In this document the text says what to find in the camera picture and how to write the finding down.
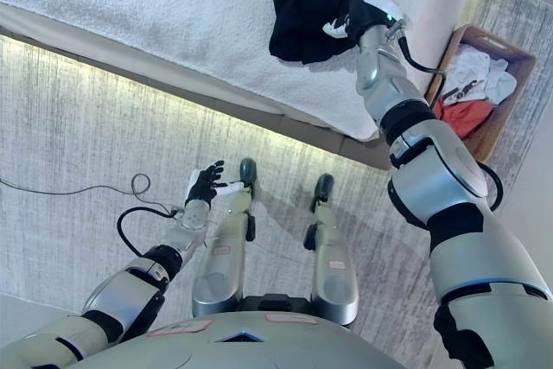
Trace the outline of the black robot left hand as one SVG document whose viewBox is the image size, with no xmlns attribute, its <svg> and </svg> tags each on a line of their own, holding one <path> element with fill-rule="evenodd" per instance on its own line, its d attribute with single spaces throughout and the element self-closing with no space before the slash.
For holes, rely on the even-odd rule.
<svg viewBox="0 0 553 369">
<path fill-rule="evenodd" d="M 219 160 L 203 170 L 196 169 L 193 172 L 188 183 L 184 206 L 193 200 L 202 200 L 211 206 L 211 202 L 216 196 L 233 194 L 245 189 L 242 181 L 220 181 L 224 172 L 224 164 L 224 161 Z"/>
</svg>

